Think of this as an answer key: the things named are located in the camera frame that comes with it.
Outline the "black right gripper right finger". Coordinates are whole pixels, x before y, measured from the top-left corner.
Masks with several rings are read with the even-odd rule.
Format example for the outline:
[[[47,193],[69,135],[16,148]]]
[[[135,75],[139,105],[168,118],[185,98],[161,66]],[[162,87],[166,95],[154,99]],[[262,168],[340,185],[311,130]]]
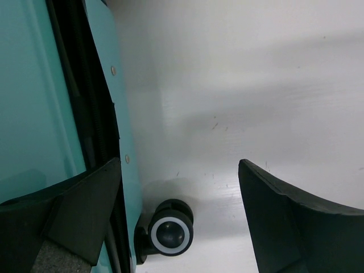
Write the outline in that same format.
[[[308,193],[239,162],[259,272],[363,272],[363,210]]]

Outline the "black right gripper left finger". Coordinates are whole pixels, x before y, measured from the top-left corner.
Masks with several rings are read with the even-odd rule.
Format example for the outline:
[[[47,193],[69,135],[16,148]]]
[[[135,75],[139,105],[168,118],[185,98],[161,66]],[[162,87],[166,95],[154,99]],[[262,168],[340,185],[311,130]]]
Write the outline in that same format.
[[[113,158],[1,204],[1,272],[91,272],[121,180]]]

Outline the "pink hard-shell suitcase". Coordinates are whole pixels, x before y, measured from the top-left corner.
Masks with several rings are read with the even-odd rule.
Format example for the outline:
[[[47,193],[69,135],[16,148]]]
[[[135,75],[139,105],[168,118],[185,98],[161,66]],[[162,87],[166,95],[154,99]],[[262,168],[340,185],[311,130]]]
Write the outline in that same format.
[[[1,2],[1,204],[100,167],[121,180],[97,265],[134,272],[193,241],[193,212],[169,199],[142,227],[115,20],[105,1]]]

